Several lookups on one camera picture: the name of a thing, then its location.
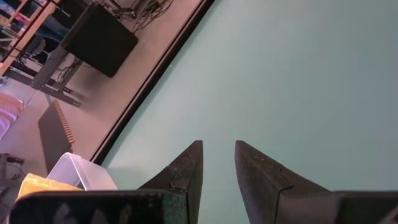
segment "yellow object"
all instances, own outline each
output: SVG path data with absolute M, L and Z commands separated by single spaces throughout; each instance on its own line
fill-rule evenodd
M 46 178 L 27 174 L 24 181 L 22 181 L 21 188 L 19 189 L 17 200 L 27 194 L 34 192 L 43 192 L 49 190 L 82 190 L 77 187 L 57 182 L 55 180 L 48 180 Z

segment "cable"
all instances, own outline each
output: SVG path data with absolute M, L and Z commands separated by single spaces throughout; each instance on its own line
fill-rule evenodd
M 61 69 L 61 72 L 58 74 L 57 81 L 59 83 L 62 83 L 65 80 L 66 75 L 70 75 L 70 74 L 68 74 L 69 71 L 75 69 L 78 66 L 78 62 L 79 62 L 79 59 L 75 57 L 70 66 L 67 66 L 67 67 Z
M 26 52 L 23 51 L 23 50 L 18 50 L 18 49 L 16 49 L 16 48 L 14 48 L 14 50 L 16 50 L 16 51 L 19 52 L 18 55 L 17 55 L 17 56 L 13 56 L 13 55 L 9 54 L 8 57 L 13 57 L 13 58 L 17 59 L 18 62 L 21 63 L 22 61 L 20 61 L 20 60 L 21 60 L 22 57 L 24 57 L 24 55 L 26 54 Z
M 26 56 L 25 56 L 25 55 L 30 55 L 30 53 L 27 53 L 25 50 L 18 50 L 18 49 L 14 49 L 14 50 L 18 51 L 18 52 L 19 52 L 20 54 L 22 54 L 22 55 L 20 55 L 20 54 L 18 54 L 17 56 L 9 55 L 9 57 L 13 57 L 13 58 L 16 58 L 16 59 L 18 59 L 18 58 L 23 58 L 23 57 L 25 57 L 25 58 L 30 58 L 30 57 L 26 57 Z M 62 55 L 61 57 L 57 57 L 57 58 L 48 58 L 47 61 L 49 61 L 49 60 L 60 60 L 60 59 L 64 58 L 65 56 L 67 56 L 68 54 L 69 54 L 69 52 L 65 52 L 65 54 Z
M 6 208 L 8 208 L 8 209 L 10 209 L 10 207 L 9 207 L 8 205 L 6 205 L 5 203 L 0 202 L 0 205 L 6 207 Z
M 21 169 L 21 168 L 19 168 L 18 166 L 15 166 L 14 164 L 10 164 L 10 163 L 7 163 L 7 165 L 9 165 L 9 166 L 13 166 L 13 167 L 15 167 L 15 168 L 17 168 L 18 170 L 19 170 L 19 172 L 21 172 L 21 174 L 23 174 L 24 175 L 24 177 L 26 177 L 26 174 L 25 174 L 25 172 Z
M 140 16 L 136 17 L 123 17 L 121 21 L 127 20 L 134 23 L 131 32 L 136 33 L 139 30 L 147 27 L 153 20 L 163 16 L 163 14 L 169 9 L 174 0 L 164 0 L 159 3 L 158 0 L 148 1 L 141 12 Z
M 130 9 L 131 9 L 132 6 L 136 3 L 136 1 L 137 1 L 137 0 L 134 0 L 134 1 L 131 3 L 131 6 L 129 7 Z

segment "black floor edge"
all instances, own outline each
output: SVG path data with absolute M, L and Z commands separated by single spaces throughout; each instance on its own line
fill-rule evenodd
M 145 82 L 140 86 L 138 92 L 133 96 L 122 115 L 115 122 L 115 125 L 111 128 L 104 141 L 97 148 L 96 152 L 90 159 L 91 162 L 94 162 L 98 165 L 103 163 L 105 157 L 108 155 L 123 129 L 126 127 L 132 116 L 136 113 L 142 102 L 144 102 L 146 97 L 155 87 L 156 83 L 162 77 L 167 67 L 172 63 L 175 56 L 179 53 L 180 49 L 186 43 L 213 2 L 214 0 L 202 0 L 198 4 L 197 8 L 193 11 L 191 16 L 187 19 L 183 27 L 177 33 L 176 38 L 174 38 L 165 53 L 157 62 L 157 65 L 145 79 Z

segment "white container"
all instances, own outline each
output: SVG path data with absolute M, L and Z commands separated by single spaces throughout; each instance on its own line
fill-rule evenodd
M 118 189 L 104 167 L 69 152 L 61 156 L 47 178 L 84 190 Z

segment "black speaker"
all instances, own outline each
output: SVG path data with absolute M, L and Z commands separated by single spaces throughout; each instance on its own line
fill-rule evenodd
M 62 47 L 108 77 L 113 77 L 137 45 L 137 37 L 102 5 L 90 4 Z

